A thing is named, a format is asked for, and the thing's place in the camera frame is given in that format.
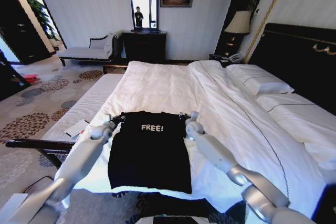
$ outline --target lampshade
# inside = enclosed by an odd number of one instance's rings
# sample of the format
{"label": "lampshade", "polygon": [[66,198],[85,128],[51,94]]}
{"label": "lampshade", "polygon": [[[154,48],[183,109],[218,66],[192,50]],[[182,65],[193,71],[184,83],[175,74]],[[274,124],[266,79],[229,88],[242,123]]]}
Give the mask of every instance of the lampshade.
{"label": "lampshade", "polygon": [[250,32],[250,10],[240,10],[235,13],[225,32],[232,34],[248,34]]}

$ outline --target bed frame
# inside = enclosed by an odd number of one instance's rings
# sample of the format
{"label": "bed frame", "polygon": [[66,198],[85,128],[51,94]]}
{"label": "bed frame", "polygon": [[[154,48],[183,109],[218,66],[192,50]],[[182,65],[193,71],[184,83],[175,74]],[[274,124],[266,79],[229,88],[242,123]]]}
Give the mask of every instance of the bed frame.
{"label": "bed frame", "polygon": [[336,115],[336,30],[268,23],[248,63]]}

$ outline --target wooden dresser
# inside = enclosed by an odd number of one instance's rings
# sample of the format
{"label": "wooden dresser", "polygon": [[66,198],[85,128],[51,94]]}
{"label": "wooden dresser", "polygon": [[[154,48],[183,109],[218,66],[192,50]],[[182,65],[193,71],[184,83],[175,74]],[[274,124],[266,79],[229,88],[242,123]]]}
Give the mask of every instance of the wooden dresser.
{"label": "wooden dresser", "polygon": [[125,31],[122,33],[126,57],[129,61],[138,60],[162,63],[166,55],[166,32],[164,31]]}

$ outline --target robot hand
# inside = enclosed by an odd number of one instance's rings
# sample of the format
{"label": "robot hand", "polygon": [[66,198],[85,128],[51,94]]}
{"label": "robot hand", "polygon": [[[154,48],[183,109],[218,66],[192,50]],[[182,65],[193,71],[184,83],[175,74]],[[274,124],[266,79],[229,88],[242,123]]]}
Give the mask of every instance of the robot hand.
{"label": "robot hand", "polygon": [[235,184],[251,183],[241,194],[251,210],[264,222],[280,224],[314,223],[299,212],[287,208],[287,197],[263,175],[240,166],[234,155],[214,136],[207,135],[196,122],[197,112],[185,121],[187,136],[196,141],[198,149]]}

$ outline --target black t-shirt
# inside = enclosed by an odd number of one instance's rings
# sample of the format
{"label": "black t-shirt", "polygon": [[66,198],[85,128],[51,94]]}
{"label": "black t-shirt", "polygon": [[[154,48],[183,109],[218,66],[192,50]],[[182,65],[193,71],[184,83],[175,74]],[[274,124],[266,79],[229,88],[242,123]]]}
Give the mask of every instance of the black t-shirt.
{"label": "black t-shirt", "polygon": [[113,138],[109,160],[111,188],[139,186],[191,194],[190,163],[184,144],[186,117],[131,112]]}
{"label": "black t-shirt", "polygon": [[141,12],[136,12],[134,13],[135,16],[135,22],[136,22],[136,26],[138,27],[142,27],[142,20],[140,18],[143,18],[143,15]]}

